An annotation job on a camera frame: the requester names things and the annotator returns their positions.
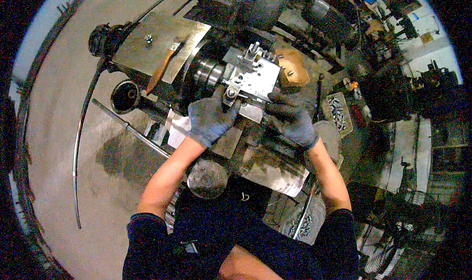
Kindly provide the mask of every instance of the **bolt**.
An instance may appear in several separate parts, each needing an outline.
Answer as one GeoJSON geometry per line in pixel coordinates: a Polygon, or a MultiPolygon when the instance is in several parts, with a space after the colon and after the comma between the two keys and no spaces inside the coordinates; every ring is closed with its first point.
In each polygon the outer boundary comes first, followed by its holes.
{"type": "Polygon", "coordinates": [[[232,88],[229,88],[227,91],[226,91],[226,95],[230,98],[234,98],[236,97],[236,91],[233,90],[232,88]]]}
{"type": "Polygon", "coordinates": [[[152,35],[150,35],[150,34],[145,35],[145,41],[148,44],[150,44],[152,42],[152,35]]]}
{"type": "Polygon", "coordinates": [[[250,49],[251,53],[255,53],[257,52],[257,49],[259,48],[259,42],[256,41],[256,43],[252,46],[252,48],[250,49]]]}

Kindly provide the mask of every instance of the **gray floor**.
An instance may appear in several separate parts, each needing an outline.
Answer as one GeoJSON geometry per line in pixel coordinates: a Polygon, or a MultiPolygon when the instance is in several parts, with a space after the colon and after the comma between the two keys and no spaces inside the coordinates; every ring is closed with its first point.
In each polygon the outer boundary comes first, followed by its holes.
{"type": "MultiPolygon", "coordinates": [[[[74,139],[98,61],[87,42],[96,25],[133,20],[155,1],[86,0],[52,46],[32,90],[27,142],[34,209],[56,259],[76,279],[121,279],[126,224],[150,174],[163,161],[91,105],[79,155],[83,228],[77,229],[71,173],[74,139]]],[[[173,12],[184,1],[167,0],[160,9],[173,12]]],[[[125,78],[119,72],[104,72],[93,96],[109,107],[112,89],[125,78]]],[[[124,118],[144,129],[142,112],[124,118]]]]}

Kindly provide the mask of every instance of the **metal rod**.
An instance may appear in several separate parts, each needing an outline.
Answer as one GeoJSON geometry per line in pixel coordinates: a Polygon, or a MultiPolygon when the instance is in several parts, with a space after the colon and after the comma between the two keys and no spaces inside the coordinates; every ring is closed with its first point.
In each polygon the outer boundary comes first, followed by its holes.
{"type": "Polygon", "coordinates": [[[316,187],[317,184],[318,184],[318,181],[316,181],[316,183],[314,183],[311,186],[310,192],[308,193],[308,197],[306,198],[306,201],[305,201],[305,205],[303,206],[302,217],[300,218],[300,221],[298,222],[298,226],[295,230],[295,234],[293,236],[293,239],[296,239],[296,237],[298,236],[298,233],[300,233],[300,229],[302,228],[302,224],[303,224],[303,221],[305,219],[306,212],[308,210],[308,206],[310,205],[311,199],[313,198],[313,195],[315,194],[316,189],[318,188],[318,187],[316,187]]]}
{"type": "Polygon", "coordinates": [[[191,1],[192,0],[187,0],[183,5],[180,6],[179,9],[177,9],[174,13],[172,13],[172,16],[177,15],[177,13],[182,11],[182,9],[185,8],[185,6],[187,6],[188,4],[190,4],[191,1]]]}
{"type": "Polygon", "coordinates": [[[80,136],[82,135],[82,128],[84,126],[84,120],[86,118],[87,108],[90,103],[91,95],[93,94],[93,90],[97,85],[98,78],[100,74],[105,70],[105,60],[101,58],[97,64],[97,70],[95,71],[95,75],[90,82],[89,89],[86,94],[86,98],[84,100],[84,104],[82,105],[82,112],[80,114],[79,120],[79,127],[77,129],[77,135],[75,137],[75,147],[74,147],[74,160],[72,165],[72,188],[74,191],[74,211],[75,211],[75,219],[77,220],[77,227],[79,229],[82,228],[80,225],[80,217],[79,217],[79,206],[77,202],[77,160],[79,157],[79,145],[80,145],[80,136]]]}
{"type": "Polygon", "coordinates": [[[146,12],[142,13],[141,15],[138,16],[138,18],[136,18],[133,23],[138,23],[144,16],[146,16],[149,12],[152,11],[152,9],[154,9],[155,7],[157,7],[160,3],[162,3],[163,1],[165,0],[158,0],[157,2],[154,3],[154,5],[150,6],[146,12]]]}
{"type": "Polygon", "coordinates": [[[108,116],[110,116],[111,118],[113,118],[114,120],[118,121],[122,126],[125,127],[125,129],[129,132],[131,132],[138,140],[140,140],[141,142],[143,142],[145,145],[147,145],[148,147],[152,148],[153,150],[155,150],[157,153],[161,154],[162,156],[164,156],[165,158],[169,158],[170,157],[170,153],[168,153],[166,150],[162,149],[159,145],[157,145],[156,143],[148,140],[143,134],[141,134],[137,129],[135,129],[131,124],[129,124],[128,122],[124,121],[123,119],[121,119],[118,115],[116,115],[114,112],[112,112],[111,110],[109,110],[107,107],[103,106],[102,103],[100,103],[99,101],[95,100],[95,99],[92,99],[91,101],[92,103],[94,103],[98,108],[100,108],[104,113],[106,113],[108,116]]]}
{"type": "Polygon", "coordinates": [[[321,113],[321,105],[322,105],[322,79],[324,78],[324,75],[320,73],[318,75],[318,90],[316,91],[316,120],[320,121],[320,113],[321,113]]]}

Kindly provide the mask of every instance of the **black sleeve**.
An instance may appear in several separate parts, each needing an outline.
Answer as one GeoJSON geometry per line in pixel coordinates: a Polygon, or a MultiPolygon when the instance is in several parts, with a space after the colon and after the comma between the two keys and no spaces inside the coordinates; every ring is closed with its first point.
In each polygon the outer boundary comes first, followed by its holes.
{"type": "Polygon", "coordinates": [[[359,257],[354,236],[354,217],[338,209],[325,220],[312,246],[325,279],[357,279],[359,257]]]}
{"type": "Polygon", "coordinates": [[[155,214],[143,212],[131,217],[127,230],[129,247],[123,265],[123,280],[148,280],[166,266],[161,262],[168,246],[166,224],[155,214]]]}

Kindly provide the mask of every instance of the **work glove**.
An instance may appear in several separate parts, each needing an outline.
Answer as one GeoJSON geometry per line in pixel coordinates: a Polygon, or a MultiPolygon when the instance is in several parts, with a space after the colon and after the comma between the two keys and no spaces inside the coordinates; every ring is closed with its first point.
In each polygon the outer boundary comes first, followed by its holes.
{"type": "Polygon", "coordinates": [[[277,118],[274,124],[279,132],[300,145],[303,151],[313,148],[320,137],[311,123],[312,104],[281,93],[269,93],[268,98],[273,103],[267,103],[265,111],[277,118]]]}
{"type": "Polygon", "coordinates": [[[224,87],[219,85],[211,98],[204,98],[188,106],[188,115],[192,128],[187,132],[194,141],[210,148],[233,123],[241,107],[236,100],[226,112],[223,109],[224,87]]]}

